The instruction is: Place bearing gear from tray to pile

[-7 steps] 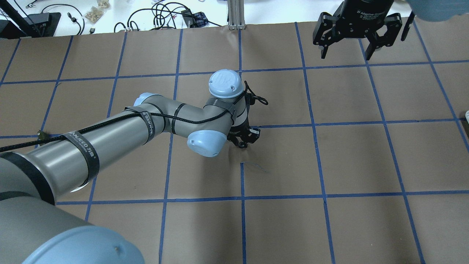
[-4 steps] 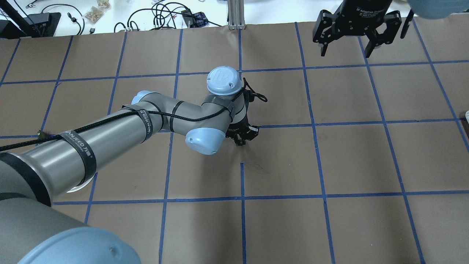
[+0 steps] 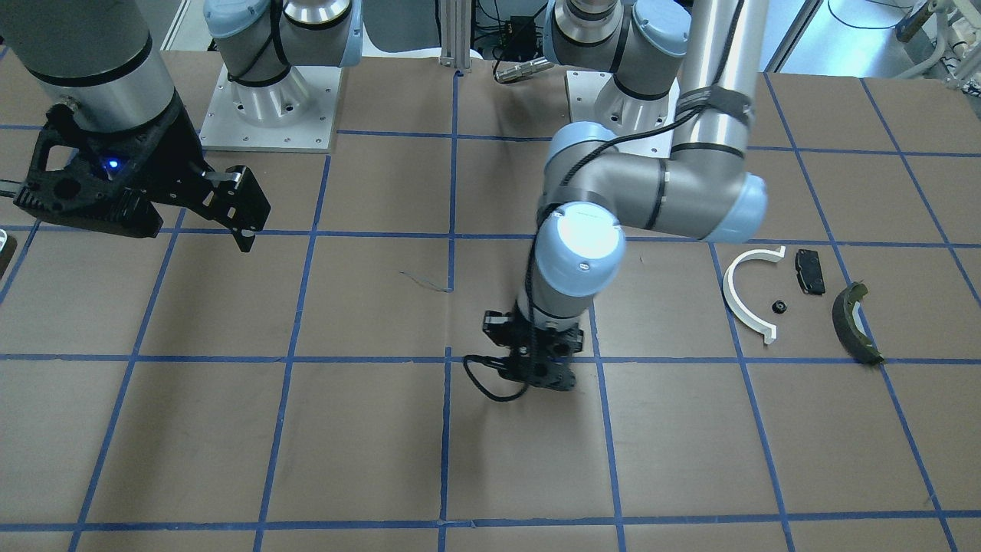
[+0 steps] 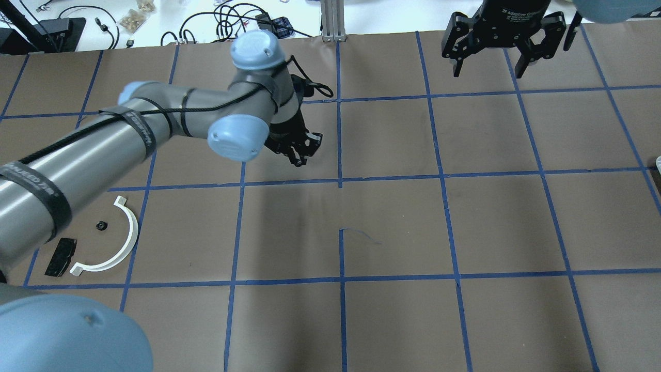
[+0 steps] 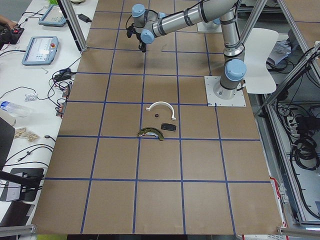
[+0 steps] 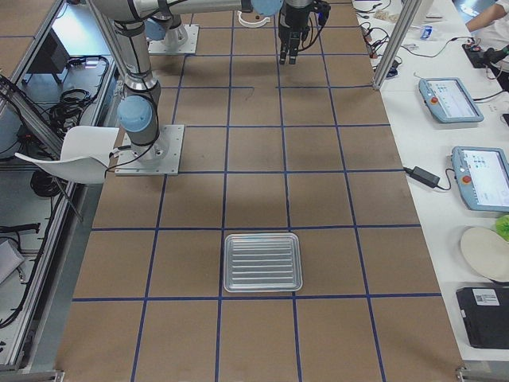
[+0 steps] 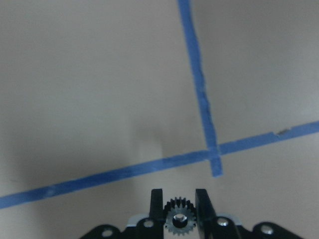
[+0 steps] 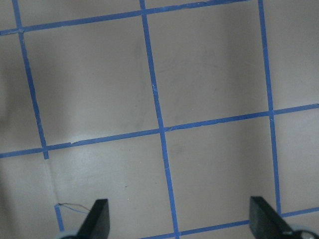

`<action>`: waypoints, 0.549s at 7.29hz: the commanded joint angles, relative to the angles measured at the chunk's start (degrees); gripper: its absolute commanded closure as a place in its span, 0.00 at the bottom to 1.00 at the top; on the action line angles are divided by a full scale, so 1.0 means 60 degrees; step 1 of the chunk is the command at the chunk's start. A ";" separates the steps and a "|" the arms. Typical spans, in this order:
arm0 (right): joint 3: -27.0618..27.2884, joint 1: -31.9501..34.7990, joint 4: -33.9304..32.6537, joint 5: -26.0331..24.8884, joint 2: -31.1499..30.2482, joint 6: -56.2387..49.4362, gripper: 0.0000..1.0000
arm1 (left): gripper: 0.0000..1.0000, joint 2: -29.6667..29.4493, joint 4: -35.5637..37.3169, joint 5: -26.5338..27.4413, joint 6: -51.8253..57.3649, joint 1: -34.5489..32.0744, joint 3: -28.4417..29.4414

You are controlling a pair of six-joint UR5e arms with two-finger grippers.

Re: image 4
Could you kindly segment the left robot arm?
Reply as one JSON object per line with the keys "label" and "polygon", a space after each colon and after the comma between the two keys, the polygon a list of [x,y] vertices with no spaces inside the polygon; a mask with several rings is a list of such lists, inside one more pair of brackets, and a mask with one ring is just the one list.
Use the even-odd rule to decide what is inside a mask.
{"label": "left robot arm", "polygon": [[2,165],[2,371],[153,370],[147,336],[125,313],[10,285],[7,273],[173,136],[205,139],[235,162],[268,148],[300,167],[316,153],[323,137],[305,127],[301,106],[332,89],[291,74],[295,57],[267,30],[240,35],[230,54],[237,71],[226,91],[128,83],[89,125]]}

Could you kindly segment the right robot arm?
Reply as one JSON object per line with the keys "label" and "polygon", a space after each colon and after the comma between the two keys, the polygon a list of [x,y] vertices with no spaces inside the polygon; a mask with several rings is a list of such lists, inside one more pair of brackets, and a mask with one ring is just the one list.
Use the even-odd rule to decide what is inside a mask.
{"label": "right robot arm", "polygon": [[453,77],[461,74],[465,59],[484,49],[517,49],[516,78],[541,59],[552,59],[559,49],[568,51],[583,20],[622,23],[659,8],[659,1],[573,1],[571,22],[564,12],[548,13],[550,1],[483,1],[473,16],[453,12],[441,42],[441,55],[453,64]]}

